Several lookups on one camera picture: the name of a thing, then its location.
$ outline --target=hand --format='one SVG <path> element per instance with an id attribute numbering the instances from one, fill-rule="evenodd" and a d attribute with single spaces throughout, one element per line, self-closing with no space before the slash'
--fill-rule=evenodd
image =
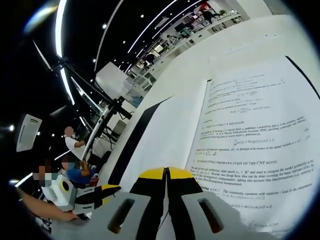
<path id="1" fill-rule="evenodd" d="M 82 160 L 82 161 L 80 162 L 80 165 L 81 165 L 82 167 L 84 167 L 84 166 L 88 166 L 88 163 L 87 163 L 85 160 Z"/>
<path id="2" fill-rule="evenodd" d="M 72 211 L 63 211 L 60 216 L 61 221 L 72 221 L 73 219 L 78 219 L 79 217 L 75 215 Z"/>

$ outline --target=black metal stand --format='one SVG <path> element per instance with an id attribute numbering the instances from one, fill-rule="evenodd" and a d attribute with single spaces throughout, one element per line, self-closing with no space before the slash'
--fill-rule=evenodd
<path id="1" fill-rule="evenodd" d="M 108 109 L 112 112 L 113 115 L 116 115 L 117 113 L 120 113 L 127 119 L 131 119 L 132 115 L 122 108 L 122 103 L 124 102 L 124 98 L 120 96 L 118 99 L 111 99 L 107 94 L 102 93 L 95 87 L 93 87 L 90 83 L 88 83 L 82 76 L 80 76 L 76 70 L 67 62 L 65 58 L 60 58 L 58 61 L 58 64 L 54 65 L 54 68 L 65 68 L 69 72 L 71 72 L 72 75 L 76 76 L 77 78 L 81 79 L 87 86 L 89 86 L 93 91 L 98 93 L 107 103 Z"/>

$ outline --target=blue shirt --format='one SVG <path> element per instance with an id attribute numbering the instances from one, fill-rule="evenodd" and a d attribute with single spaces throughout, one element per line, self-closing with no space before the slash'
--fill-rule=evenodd
<path id="1" fill-rule="evenodd" d="M 81 176 L 81 170 L 80 169 L 76 169 L 76 168 L 72 168 L 72 169 L 68 169 L 66 171 L 66 176 L 69 178 L 69 180 L 78 183 L 78 184 L 89 184 L 91 177 L 93 177 L 93 175 L 96 173 L 96 169 L 92 169 L 90 170 L 90 175 L 89 176 Z"/>

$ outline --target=white table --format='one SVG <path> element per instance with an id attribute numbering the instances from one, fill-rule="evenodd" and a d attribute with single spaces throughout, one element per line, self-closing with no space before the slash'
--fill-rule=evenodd
<path id="1" fill-rule="evenodd" d="M 237 18 L 241 18 L 241 15 L 232 14 L 232 15 L 224 16 L 219 20 L 214 21 L 212 24 L 206 26 L 205 28 L 201 29 L 200 31 L 196 32 L 195 34 L 191 35 L 190 37 L 182 39 L 177 45 L 175 45 L 169 51 L 165 52 L 161 56 L 161 58 L 158 59 L 157 62 L 144 73 L 144 75 L 146 75 L 147 73 L 150 73 L 154 78 L 158 79 L 158 77 L 162 74 L 165 68 L 177 56 L 179 56 L 180 54 L 182 54 L 183 52 L 185 52 L 187 49 L 194 46 L 195 44 L 217 33 L 217 32 L 213 32 L 212 28 Z"/>
<path id="2" fill-rule="evenodd" d="M 128 138 L 146 109 L 172 95 L 192 95 L 202 80 L 214 78 L 214 73 L 284 55 L 304 71 L 320 92 L 320 64 L 316 52 L 308 35 L 288 15 L 244 21 L 189 48 L 171 62 L 136 109 L 101 171 L 99 185 L 108 182 Z"/>

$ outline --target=human arm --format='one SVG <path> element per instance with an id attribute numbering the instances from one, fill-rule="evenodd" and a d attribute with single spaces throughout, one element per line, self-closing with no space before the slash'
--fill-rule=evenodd
<path id="1" fill-rule="evenodd" d="M 84 160 L 82 160 L 82 161 L 80 162 L 80 165 L 81 165 L 81 167 L 82 167 L 81 176 L 82 176 L 82 177 L 87 177 L 87 176 L 89 176 L 89 175 L 90 175 L 90 170 L 89 170 L 89 168 L 88 168 L 87 162 L 84 161 Z"/>
<path id="2" fill-rule="evenodd" d="M 20 193 L 21 198 L 25 206 L 36 216 L 40 218 L 47 219 L 58 219 L 61 221 L 71 221 L 73 219 L 77 219 L 78 216 L 75 215 L 72 211 L 62 211 L 56 205 L 47 203 L 40 199 L 34 198 L 26 194 L 19 188 L 16 188 Z"/>
<path id="3" fill-rule="evenodd" d="M 75 144 L 74 144 L 74 147 L 75 148 L 80 148 L 82 146 L 84 146 L 86 143 L 85 141 L 77 141 Z"/>

